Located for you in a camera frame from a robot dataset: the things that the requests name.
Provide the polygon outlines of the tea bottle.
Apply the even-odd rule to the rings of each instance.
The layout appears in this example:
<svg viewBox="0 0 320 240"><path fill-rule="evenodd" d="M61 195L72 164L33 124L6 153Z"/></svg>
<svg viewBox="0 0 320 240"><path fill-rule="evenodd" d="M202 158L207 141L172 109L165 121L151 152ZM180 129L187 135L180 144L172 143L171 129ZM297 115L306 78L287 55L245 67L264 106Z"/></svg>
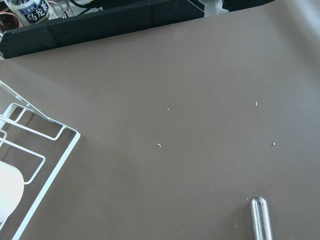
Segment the tea bottle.
<svg viewBox="0 0 320 240"><path fill-rule="evenodd" d="M47 0L4 0L24 26L43 23L57 18Z"/></svg>

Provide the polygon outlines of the steel muddler black tip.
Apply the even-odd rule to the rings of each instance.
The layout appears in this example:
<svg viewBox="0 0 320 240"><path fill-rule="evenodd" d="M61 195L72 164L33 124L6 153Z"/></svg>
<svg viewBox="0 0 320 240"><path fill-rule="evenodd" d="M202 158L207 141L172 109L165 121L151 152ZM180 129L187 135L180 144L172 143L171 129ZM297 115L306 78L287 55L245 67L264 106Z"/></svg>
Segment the steel muddler black tip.
<svg viewBox="0 0 320 240"><path fill-rule="evenodd" d="M273 231L268 202L261 196L254 196L250 203L251 226L254 240L272 240Z"/></svg>

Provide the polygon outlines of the white cup in rack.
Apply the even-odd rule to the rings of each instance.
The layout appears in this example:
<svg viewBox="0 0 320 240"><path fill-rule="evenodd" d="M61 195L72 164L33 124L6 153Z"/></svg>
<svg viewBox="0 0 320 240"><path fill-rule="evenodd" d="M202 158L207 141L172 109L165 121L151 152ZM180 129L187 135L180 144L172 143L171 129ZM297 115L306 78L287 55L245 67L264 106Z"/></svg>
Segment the white cup in rack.
<svg viewBox="0 0 320 240"><path fill-rule="evenodd" d="M0 162L0 222L17 208L24 192L24 178L14 166Z"/></svg>

